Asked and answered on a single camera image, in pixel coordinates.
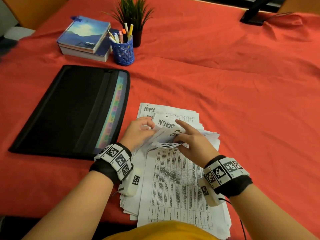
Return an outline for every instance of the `yellow shirt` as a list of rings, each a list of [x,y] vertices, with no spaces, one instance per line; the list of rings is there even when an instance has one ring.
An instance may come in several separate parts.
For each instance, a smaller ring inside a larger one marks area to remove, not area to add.
[[[137,227],[128,232],[120,232],[104,240],[218,240],[210,233],[187,223],[162,221]]]

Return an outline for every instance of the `forearm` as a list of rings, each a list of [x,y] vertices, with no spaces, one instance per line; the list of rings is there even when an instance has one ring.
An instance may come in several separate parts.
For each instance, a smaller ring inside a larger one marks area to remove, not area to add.
[[[229,200],[253,240],[318,239],[253,184]]]
[[[23,240],[92,239],[112,188],[109,178],[90,171]]]

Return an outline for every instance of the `potted plant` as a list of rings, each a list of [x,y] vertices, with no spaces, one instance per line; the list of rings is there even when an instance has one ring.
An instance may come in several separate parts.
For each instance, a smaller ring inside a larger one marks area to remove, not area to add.
[[[122,24],[125,28],[127,23],[128,28],[133,24],[133,47],[139,47],[141,44],[142,29],[148,19],[151,18],[153,8],[148,8],[146,0],[119,0],[116,10],[111,16]]]

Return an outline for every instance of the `plant pot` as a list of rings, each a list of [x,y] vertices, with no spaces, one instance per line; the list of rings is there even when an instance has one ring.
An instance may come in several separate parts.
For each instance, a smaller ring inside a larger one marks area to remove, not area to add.
[[[141,45],[142,30],[132,32],[133,47],[137,48]]]

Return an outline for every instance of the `red tablecloth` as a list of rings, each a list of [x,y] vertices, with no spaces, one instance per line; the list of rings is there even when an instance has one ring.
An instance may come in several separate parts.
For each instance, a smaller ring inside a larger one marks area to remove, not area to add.
[[[320,17],[273,17],[262,27],[243,11],[193,0],[147,0],[155,7],[134,50],[120,133],[141,102],[195,110],[221,134],[255,184],[320,237]],[[64,64],[117,67],[60,53],[56,39],[71,15],[111,21],[116,0],[69,0],[0,62],[0,214],[42,217],[86,175],[90,161],[7,150]],[[230,207],[231,236],[243,237]],[[110,199],[103,220],[133,224]]]

